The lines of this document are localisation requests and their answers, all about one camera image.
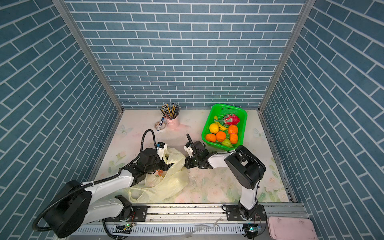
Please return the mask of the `yellow apple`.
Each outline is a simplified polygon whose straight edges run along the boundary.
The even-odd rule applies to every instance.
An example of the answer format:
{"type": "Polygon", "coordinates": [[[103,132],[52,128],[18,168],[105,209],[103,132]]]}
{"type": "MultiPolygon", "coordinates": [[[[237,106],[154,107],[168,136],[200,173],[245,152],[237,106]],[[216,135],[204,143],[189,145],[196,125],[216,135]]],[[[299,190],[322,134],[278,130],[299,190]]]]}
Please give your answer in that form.
{"type": "Polygon", "coordinates": [[[209,126],[209,131],[211,134],[216,134],[220,131],[220,127],[217,123],[212,123],[209,126]]]}

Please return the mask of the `yellow printed plastic bag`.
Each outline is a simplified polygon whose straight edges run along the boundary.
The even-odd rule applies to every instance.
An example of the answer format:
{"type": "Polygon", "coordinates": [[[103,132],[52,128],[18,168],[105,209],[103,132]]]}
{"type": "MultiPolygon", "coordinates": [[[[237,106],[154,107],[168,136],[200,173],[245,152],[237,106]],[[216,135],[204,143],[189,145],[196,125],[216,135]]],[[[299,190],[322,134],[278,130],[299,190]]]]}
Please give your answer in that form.
{"type": "Polygon", "coordinates": [[[162,163],[169,169],[147,174],[145,180],[127,188],[129,201],[133,204],[156,204],[173,200],[189,184],[186,156],[175,148],[168,148],[162,163]]]}

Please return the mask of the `green pear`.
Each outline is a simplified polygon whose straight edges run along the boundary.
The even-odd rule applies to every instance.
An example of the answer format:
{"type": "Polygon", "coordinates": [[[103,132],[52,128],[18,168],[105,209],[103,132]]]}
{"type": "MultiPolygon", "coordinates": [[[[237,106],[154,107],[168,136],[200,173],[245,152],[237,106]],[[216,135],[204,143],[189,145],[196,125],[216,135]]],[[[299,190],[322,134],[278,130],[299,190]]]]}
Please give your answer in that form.
{"type": "Polygon", "coordinates": [[[227,148],[233,148],[233,145],[229,139],[224,139],[221,144],[227,148]]]}

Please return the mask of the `red dragon fruit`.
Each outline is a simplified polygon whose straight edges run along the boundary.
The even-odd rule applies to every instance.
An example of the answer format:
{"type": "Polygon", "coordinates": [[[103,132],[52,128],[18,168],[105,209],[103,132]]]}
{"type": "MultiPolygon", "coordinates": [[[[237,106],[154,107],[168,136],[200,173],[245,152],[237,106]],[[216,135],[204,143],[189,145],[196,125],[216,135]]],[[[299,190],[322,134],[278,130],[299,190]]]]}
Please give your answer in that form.
{"type": "Polygon", "coordinates": [[[214,119],[216,123],[219,123],[221,125],[226,125],[226,126],[233,126],[237,125],[241,120],[240,118],[235,115],[235,114],[228,114],[223,116],[221,119],[214,119]]]}

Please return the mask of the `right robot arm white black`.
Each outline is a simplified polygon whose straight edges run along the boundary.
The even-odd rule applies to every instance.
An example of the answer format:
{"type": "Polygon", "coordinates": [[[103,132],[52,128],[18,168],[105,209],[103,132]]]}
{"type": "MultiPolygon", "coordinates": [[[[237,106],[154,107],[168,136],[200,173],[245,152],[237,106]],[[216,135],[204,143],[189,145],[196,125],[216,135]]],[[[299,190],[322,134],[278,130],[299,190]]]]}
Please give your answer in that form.
{"type": "Polygon", "coordinates": [[[196,141],[184,146],[188,153],[185,167],[187,169],[228,168],[242,185],[239,201],[239,213],[245,220],[255,217],[259,205],[257,193],[260,181],[266,172],[266,166],[245,146],[240,145],[234,151],[218,153],[209,152],[205,144],[196,141]]]}

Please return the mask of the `orange fruit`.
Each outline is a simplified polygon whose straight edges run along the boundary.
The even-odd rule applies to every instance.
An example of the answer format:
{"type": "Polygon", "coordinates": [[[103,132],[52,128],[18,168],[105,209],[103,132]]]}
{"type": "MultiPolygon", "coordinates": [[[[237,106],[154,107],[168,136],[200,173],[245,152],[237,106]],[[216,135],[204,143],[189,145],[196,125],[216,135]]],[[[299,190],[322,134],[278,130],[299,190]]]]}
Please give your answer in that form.
{"type": "Polygon", "coordinates": [[[233,145],[237,144],[238,140],[239,140],[238,134],[235,134],[235,133],[230,134],[231,144],[233,144],[233,145]]]}
{"type": "Polygon", "coordinates": [[[238,134],[239,129],[236,125],[231,125],[228,127],[228,133],[229,134],[238,134]]]}
{"type": "Polygon", "coordinates": [[[216,141],[222,143],[227,138],[227,135],[223,131],[219,131],[216,133],[216,141]]]}
{"type": "Polygon", "coordinates": [[[205,136],[205,139],[208,141],[208,142],[212,142],[212,143],[215,143],[216,142],[216,135],[215,134],[212,134],[212,133],[209,133],[205,136]]]}

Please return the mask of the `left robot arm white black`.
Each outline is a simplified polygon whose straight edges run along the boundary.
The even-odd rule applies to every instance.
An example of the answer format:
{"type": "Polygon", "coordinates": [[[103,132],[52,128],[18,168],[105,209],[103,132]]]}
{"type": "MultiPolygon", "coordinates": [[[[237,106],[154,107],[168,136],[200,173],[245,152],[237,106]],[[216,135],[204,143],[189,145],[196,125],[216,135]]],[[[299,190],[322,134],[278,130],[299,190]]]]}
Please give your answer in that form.
{"type": "Polygon", "coordinates": [[[131,220],[134,210],[128,198],[116,195],[111,200],[101,202],[100,199],[137,185],[157,170],[168,170],[169,164],[165,161],[168,154],[166,147],[147,148],[113,176],[92,182],[68,182],[36,218],[33,230],[54,231],[59,238],[65,238],[82,225],[97,220],[131,220]]]}

